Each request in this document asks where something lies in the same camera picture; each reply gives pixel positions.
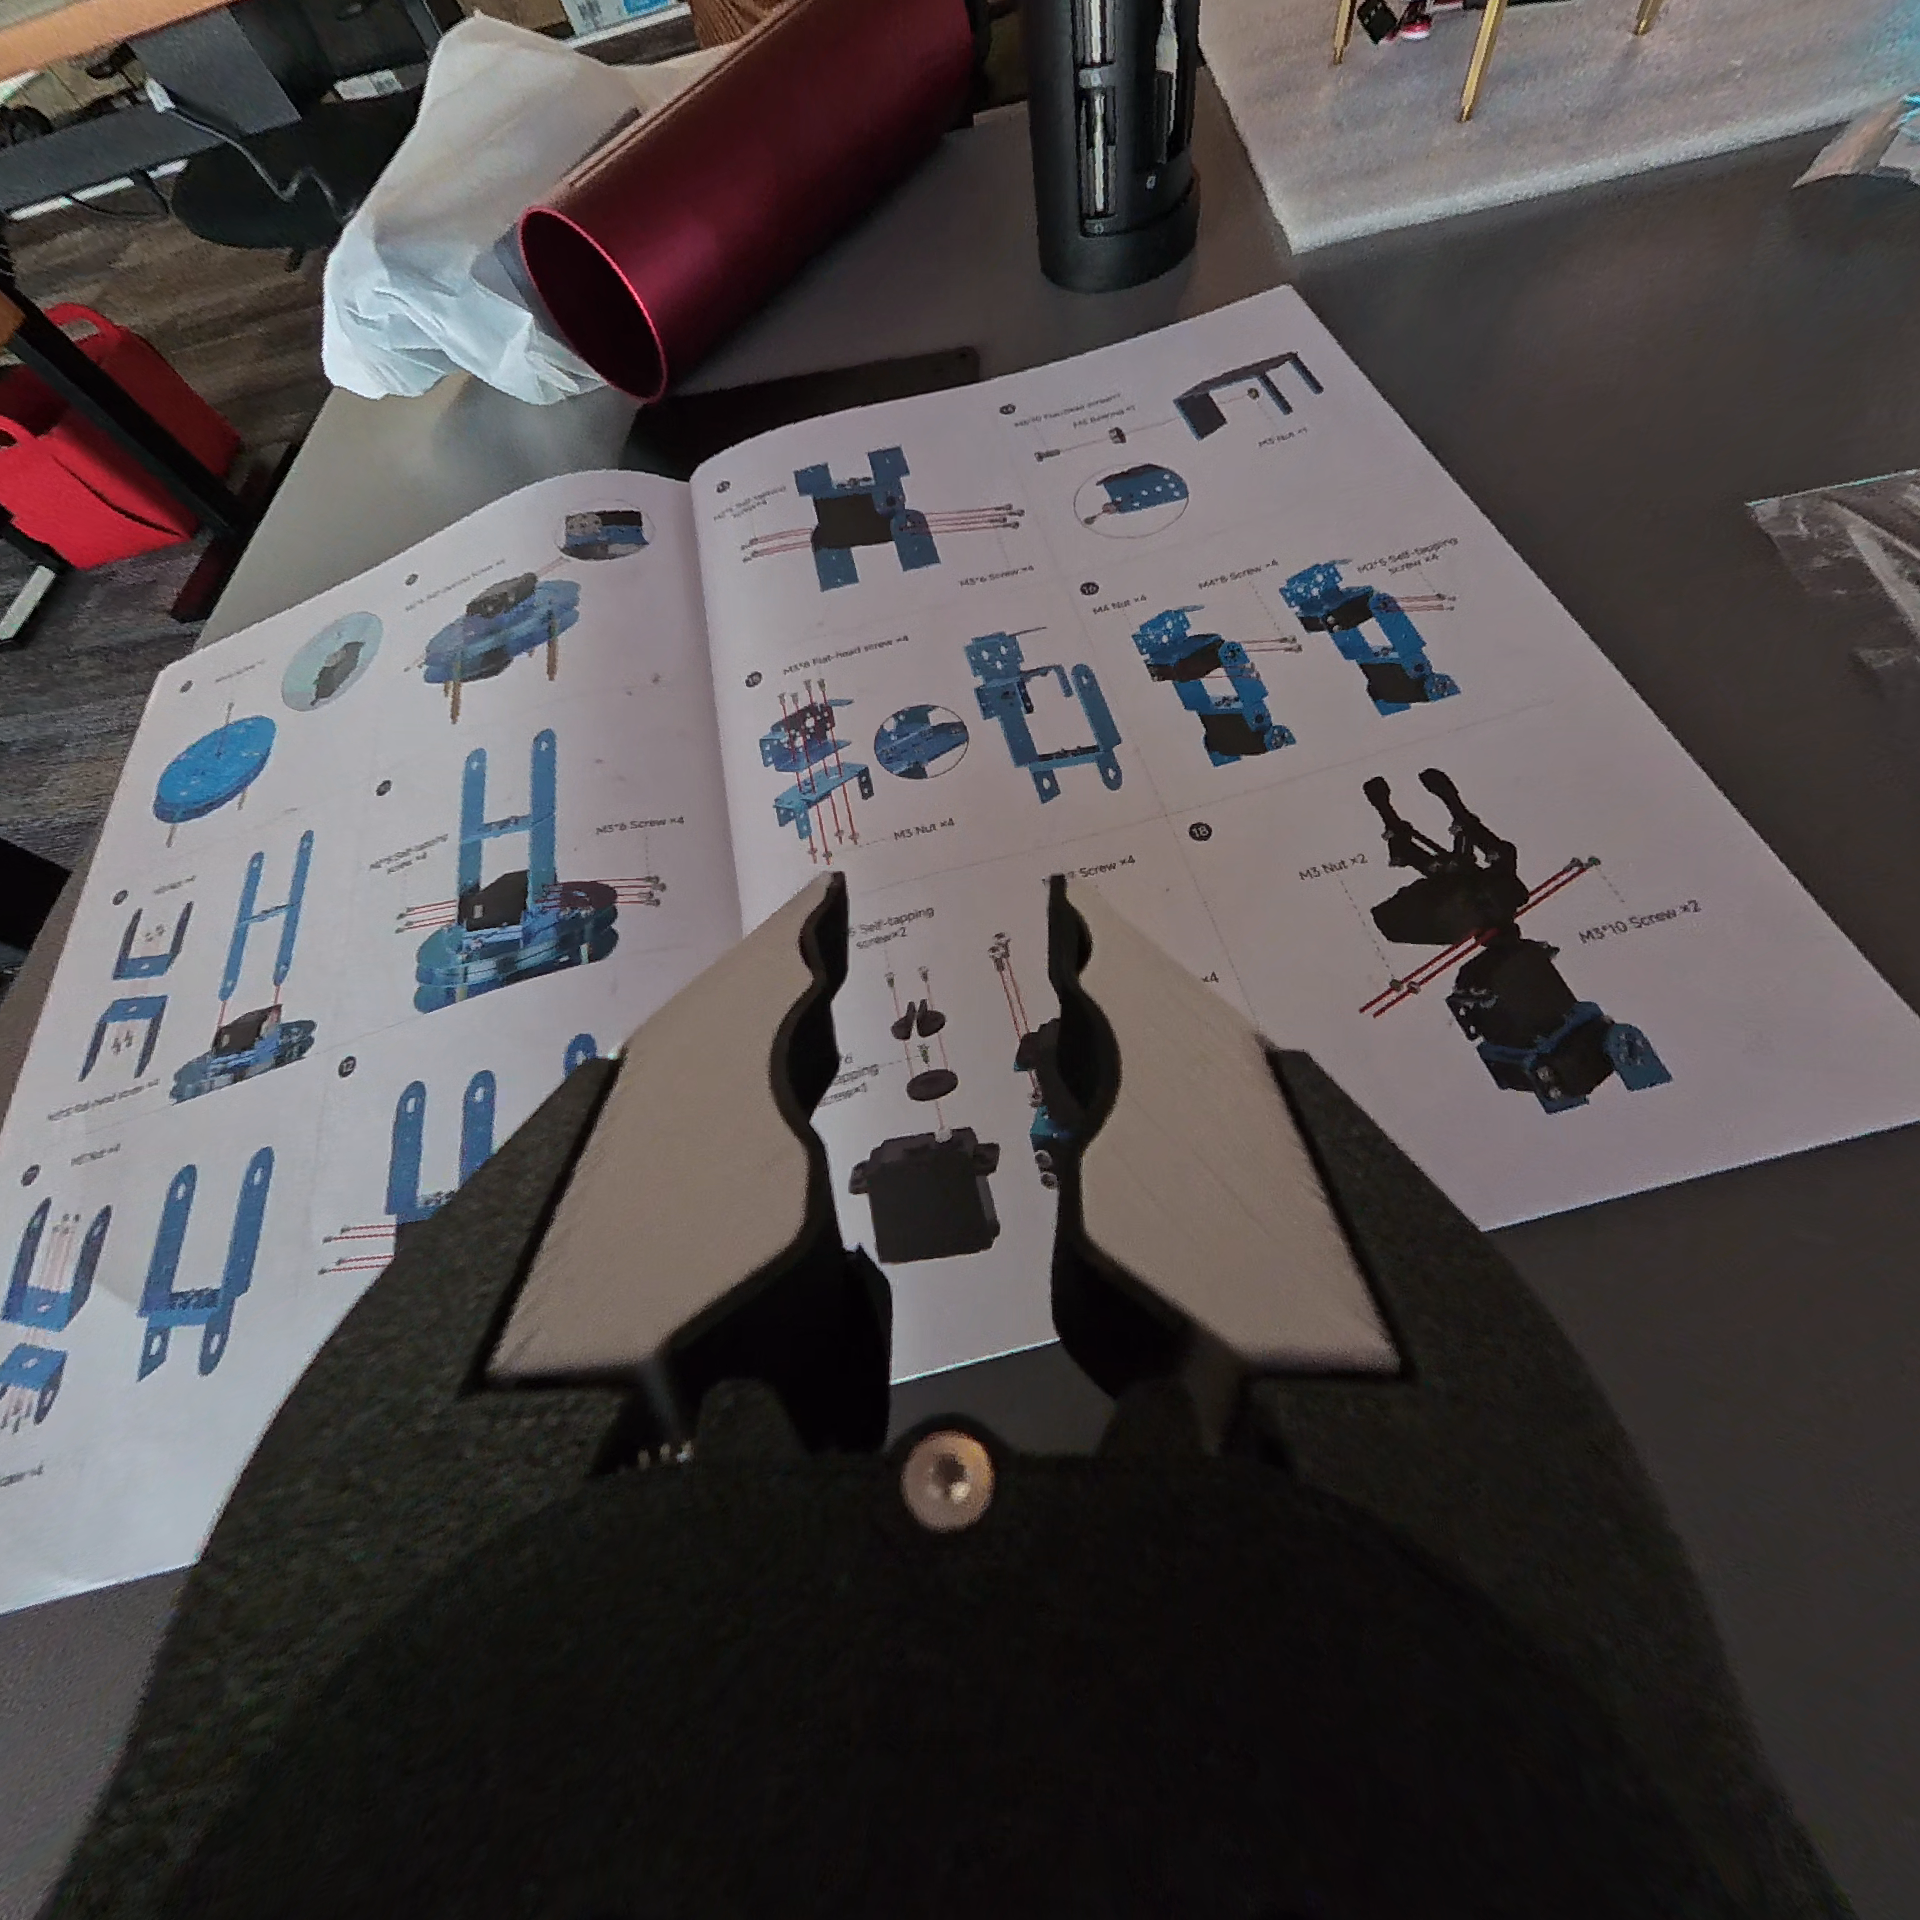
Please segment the red bag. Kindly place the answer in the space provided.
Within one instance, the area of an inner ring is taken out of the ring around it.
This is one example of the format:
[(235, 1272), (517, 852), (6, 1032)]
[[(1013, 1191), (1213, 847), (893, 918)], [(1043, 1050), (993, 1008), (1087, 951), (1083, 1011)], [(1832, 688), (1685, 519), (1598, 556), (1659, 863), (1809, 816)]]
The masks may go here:
[[(83, 305), (54, 305), (47, 318), (206, 468), (231, 471), (239, 434), (147, 342)], [(79, 569), (199, 530), (186, 507), (25, 369), (2, 374), (2, 504), (26, 537)]]

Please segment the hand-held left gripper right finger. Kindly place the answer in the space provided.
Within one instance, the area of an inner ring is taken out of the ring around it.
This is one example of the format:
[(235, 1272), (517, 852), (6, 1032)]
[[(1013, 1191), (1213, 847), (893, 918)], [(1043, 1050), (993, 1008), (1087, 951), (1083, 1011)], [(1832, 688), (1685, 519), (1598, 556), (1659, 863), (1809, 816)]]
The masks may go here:
[(1400, 1368), (1257, 1032), (1101, 898), (1047, 886), (1063, 1092), (1048, 1300), (1113, 1399), (1176, 1385), (1205, 1452), (1253, 1382)]

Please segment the grey desk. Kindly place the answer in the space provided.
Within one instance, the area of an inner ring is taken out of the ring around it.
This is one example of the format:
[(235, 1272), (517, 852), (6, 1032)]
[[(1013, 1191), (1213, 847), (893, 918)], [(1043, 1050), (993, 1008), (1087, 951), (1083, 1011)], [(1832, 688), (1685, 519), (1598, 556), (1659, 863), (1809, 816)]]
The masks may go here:
[[(1043, 287), (1022, 114), (982, 114), (707, 364), (950, 345), (1003, 374), (1290, 280), (1903, 996), (1903, 712), (1745, 516), (1914, 465), (1914, 225), (1792, 192), (1818, 136), (1306, 257), (1201, 81), (1178, 294)], [(1760, 1738), (1861, 1916), (1914, 1916), (1914, 1132), (1495, 1236), (1664, 1488)]]

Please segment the black flat plate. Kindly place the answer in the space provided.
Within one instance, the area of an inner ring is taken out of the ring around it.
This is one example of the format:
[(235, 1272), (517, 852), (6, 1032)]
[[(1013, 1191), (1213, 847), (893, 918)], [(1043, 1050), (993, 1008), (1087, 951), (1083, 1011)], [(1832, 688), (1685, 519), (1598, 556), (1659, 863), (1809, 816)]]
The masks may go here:
[(638, 409), (617, 467), (685, 483), (697, 465), (782, 426), (978, 380), (978, 351), (949, 347), (717, 391), (681, 391)]

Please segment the white plastic bag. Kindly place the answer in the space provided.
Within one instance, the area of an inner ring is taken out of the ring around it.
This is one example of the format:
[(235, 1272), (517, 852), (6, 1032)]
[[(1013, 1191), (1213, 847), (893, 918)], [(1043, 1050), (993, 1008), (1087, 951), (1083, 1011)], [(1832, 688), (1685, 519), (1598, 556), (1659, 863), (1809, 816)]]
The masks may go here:
[(366, 399), (414, 399), (451, 374), (527, 403), (599, 390), (533, 295), (517, 225), (701, 67), (601, 64), (487, 16), (447, 33), (411, 134), (326, 262), (326, 380)]

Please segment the white foam sheet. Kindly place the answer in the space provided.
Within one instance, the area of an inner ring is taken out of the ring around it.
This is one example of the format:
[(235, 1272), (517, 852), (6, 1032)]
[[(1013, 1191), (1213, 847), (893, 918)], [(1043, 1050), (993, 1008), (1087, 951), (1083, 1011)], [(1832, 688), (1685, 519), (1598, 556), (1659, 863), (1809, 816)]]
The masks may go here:
[(1481, 15), (1352, 36), (1334, 3), (1205, 3), (1211, 81), (1294, 252), (1845, 123), (1917, 81), (1914, 3), (1511, 4), (1472, 122)]

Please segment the open assembly instruction manual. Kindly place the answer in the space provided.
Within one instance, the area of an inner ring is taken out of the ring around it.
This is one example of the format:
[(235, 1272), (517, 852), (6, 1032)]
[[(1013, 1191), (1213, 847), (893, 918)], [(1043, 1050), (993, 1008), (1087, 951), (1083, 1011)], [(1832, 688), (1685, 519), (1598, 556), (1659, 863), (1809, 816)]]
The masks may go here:
[(521, 489), (163, 676), (3, 1132), (3, 1610), (807, 882), (893, 1379), (1051, 1340), (1043, 881), (1481, 1227), (1914, 1121), (1914, 1016), (1294, 294)]

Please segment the black desk with wooden top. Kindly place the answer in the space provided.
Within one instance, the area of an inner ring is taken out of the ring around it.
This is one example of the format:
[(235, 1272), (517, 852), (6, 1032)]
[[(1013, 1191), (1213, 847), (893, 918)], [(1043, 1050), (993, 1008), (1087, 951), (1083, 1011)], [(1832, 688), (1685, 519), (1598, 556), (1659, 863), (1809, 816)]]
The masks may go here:
[(130, 100), (47, 136), (6, 145), (2, 208), (77, 198), (123, 177), (210, 152), (219, 136), (287, 129), (299, 99), (311, 34), (278, 4), (173, 4), (176, 16), (134, 27), (131, 7), (95, 27), (87, 62), (113, 46), (131, 56)]

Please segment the red metal tube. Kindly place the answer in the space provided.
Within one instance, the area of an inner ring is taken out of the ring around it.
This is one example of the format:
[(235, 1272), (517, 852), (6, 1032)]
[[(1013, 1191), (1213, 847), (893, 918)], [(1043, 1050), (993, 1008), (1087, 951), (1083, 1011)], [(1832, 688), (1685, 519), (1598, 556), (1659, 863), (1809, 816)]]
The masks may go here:
[(518, 217), (561, 343), (659, 401), (965, 118), (985, 7), (798, 3)]

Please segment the black metal desk frame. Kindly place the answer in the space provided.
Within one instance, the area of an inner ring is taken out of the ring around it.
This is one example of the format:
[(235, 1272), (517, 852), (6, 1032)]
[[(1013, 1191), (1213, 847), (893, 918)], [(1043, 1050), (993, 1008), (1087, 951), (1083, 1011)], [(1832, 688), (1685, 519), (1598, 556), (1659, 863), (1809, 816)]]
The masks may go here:
[[(18, 369), (40, 377), (83, 422), (98, 426), (167, 497), (195, 516), (199, 530), (192, 537), (207, 535), (207, 546), (186, 577), (171, 617), (203, 622), (225, 591), (301, 442), (274, 443), (256, 456), (239, 448), (231, 471), (219, 476), (206, 468), (119, 382), (91, 364), (77, 343), (47, 318), (47, 312), (9, 282), (2, 306), (3, 354), (14, 358)], [(25, 535), (6, 510), (3, 540), (45, 567), (77, 569), (53, 546)]]

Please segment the black office chair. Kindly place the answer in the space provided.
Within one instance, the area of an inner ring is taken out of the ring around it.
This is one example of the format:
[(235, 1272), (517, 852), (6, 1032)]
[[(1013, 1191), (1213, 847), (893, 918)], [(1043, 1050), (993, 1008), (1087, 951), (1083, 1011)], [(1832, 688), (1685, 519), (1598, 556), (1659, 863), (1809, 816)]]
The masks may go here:
[(299, 262), (336, 242), (362, 198), (328, 118), (311, 112), (194, 156), (173, 184), (171, 212), (217, 248)]

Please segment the black cylindrical screwdriver holder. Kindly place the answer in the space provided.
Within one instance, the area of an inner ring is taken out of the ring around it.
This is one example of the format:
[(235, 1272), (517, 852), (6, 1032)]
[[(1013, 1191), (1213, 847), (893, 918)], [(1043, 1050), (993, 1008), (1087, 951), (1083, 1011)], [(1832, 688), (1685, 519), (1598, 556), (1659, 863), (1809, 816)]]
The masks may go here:
[(1192, 250), (1195, 3), (1022, 3), (1040, 266), (1077, 294)]

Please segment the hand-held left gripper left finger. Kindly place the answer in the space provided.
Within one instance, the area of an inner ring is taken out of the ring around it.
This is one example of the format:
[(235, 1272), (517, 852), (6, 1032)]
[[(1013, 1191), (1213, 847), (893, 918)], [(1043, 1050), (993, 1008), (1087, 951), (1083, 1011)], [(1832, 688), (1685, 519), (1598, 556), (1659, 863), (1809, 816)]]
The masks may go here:
[(487, 1360), (493, 1385), (595, 1382), (643, 1447), (707, 1387), (769, 1385), (811, 1450), (878, 1450), (888, 1287), (835, 1231), (811, 1113), (838, 1071), (848, 889), (816, 878), (625, 1043)]

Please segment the large clear plastic bag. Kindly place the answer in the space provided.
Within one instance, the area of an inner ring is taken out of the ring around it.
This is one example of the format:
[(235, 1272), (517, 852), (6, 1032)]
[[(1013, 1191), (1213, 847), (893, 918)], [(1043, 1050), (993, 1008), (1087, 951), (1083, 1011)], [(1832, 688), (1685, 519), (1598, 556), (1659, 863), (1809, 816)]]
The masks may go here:
[(1745, 504), (1889, 726), (1917, 729), (1917, 468)]

